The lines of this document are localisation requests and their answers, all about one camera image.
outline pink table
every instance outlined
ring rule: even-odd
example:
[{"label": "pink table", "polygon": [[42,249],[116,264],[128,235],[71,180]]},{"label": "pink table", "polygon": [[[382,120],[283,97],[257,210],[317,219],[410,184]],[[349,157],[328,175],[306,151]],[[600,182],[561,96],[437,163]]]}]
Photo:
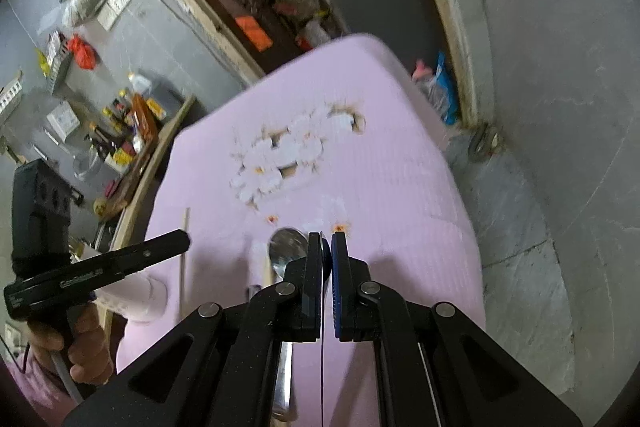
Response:
[{"label": "pink table", "polygon": [[[339,229],[373,279],[417,303],[451,301],[484,327],[478,246],[445,145],[438,117],[384,44],[334,41],[180,133],[146,235],[181,228],[191,209],[185,312],[243,302],[277,228]],[[294,160],[295,172],[281,168]],[[167,286],[167,309],[127,325],[118,369],[177,324],[178,266],[148,270]],[[325,309],[324,382],[320,342],[294,346],[295,423],[319,426],[324,415],[325,425],[375,426],[372,348],[339,343],[330,298]]]}]

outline tiled wall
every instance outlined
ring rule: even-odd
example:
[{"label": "tiled wall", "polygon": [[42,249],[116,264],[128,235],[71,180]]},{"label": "tiled wall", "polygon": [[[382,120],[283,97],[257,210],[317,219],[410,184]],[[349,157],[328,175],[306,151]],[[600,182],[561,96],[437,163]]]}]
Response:
[{"label": "tiled wall", "polygon": [[[179,10],[174,0],[164,2]],[[79,183],[73,179],[72,158],[57,149],[42,133],[45,116],[58,101],[44,91],[46,83],[37,65],[34,45],[44,48],[49,32],[60,26],[61,16],[58,0],[0,0],[0,84],[7,83],[15,71],[21,69],[25,90],[20,106],[0,127],[0,134],[6,134],[12,145],[28,159],[36,157],[30,147],[31,143],[36,143],[60,163],[61,175],[73,181],[88,200],[93,200],[102,191],[104,181],[114,177],[113,172],[102,172],[92,185]],[[94,71],[83,71],[73,64],[66,79],[66,85],[73,92],[65,92],[63,87],[56,95],[76,97],[80,103],[88,102],[88,110],[99,111],[113,100],[120,87],[127,85],[129,71],[142,71],[172,84],[183,95],[194,94],[200,115],[220,107],[241,92],[239,75],[223,65],[224,58],[214,58],[220,51],[187,14],[182,12],[180,17],[194,30],[180,21],[161,0],[132,0],[110,32],[95,20],[76,29],[96,49],[100,63]],[[74,153],[86,148],[81,136],[75,138],[70,146]],[[10,201],[13,169],[8,158],[0,157],[2,201]],[[10,218],[8,206],[0,208],[3,261],[8,259],[11,250]],[[72,216],[72,229],[88,239],[93,238],[96,224],[90,204],[87,210]]]}]

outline finger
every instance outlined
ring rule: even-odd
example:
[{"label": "finger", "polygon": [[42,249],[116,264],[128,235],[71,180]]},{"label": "finger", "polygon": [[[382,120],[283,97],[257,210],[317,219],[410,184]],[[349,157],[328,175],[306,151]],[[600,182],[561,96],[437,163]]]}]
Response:
[{"label": "finger", "polygon": [[111,363],[109,350],[103,347],[100,353],[85,365],[74,365],[70,371],[71,378],[78,383],[89,383],[94,378],[99,377],[109,363]]},{"label": "finger", "polygon": [[104,385],[109,380],[110,376],[113,374],[113,362],[111,360],[107,364],[107,367],[101,372],[98,377],[95,377],[91,382],[93,385]]},{"label": "finger", "polygon": [[49,354],[48,349],[32,345],[31,352],[33,353],[33,356],[36,357],[36,361],[38,362],[40,367],[44,367],[52,373],[56,372],[56,366],[53,365],[53,360],[51,360],[51,355]]},{"label": "finger", "polygon": [[28,322],[28,327],[27,338],[31,346],[42,347],[49,351],[62,351],[65,347],[62,335],[51,326],[40,322]]},{"label": "finger", "polygon": [[104,347],[104,331],[102,331],[102,328],[81,333],[69,347],[69,360],[72,363],[84,365],[100,353]]},{"label": "finger", "polygon": [[98,308],[95,304],[87,304],[82,313],[76,320],[76,333],[86,333],[100,327],[100,317],[98,317]]}]

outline person's arm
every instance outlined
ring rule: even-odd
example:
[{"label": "person's arm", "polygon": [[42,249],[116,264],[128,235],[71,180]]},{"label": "person's arm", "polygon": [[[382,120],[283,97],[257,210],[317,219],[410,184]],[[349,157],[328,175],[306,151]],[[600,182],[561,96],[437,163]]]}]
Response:
[{"label": "person's arm", "polygon": [[[51,327],[40,323],[28,325],[31,352],[27,359],[26,371],[22,374],[14,364],[7,365],[7,368],[38,415],[49,427],[59,427],[74,407],[49,354],[49,351],[62,350],[63,339]],[[70,370],[71,377],[76,382],[94,385],[106,383],[113,373],[113,363],[95,305],[86,306],[76,322],[75,329],[76,340],[68,350],[69,360],[74,364]]]}]

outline orange sticker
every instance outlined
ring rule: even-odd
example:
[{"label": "orange sticker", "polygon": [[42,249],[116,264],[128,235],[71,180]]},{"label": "orange sticker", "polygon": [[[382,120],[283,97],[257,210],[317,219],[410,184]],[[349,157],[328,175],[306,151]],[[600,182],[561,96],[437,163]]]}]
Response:
[{"label": "orange sticker", "polygon": [[252,44],[258,49],[259,52],[268,50],[273,46],[273,41],[270,36],[260,27],[258,21],[250,15],[244,15],[242,17],[236,17],[236,23],[242,28],[244,34],[252,42]]}]

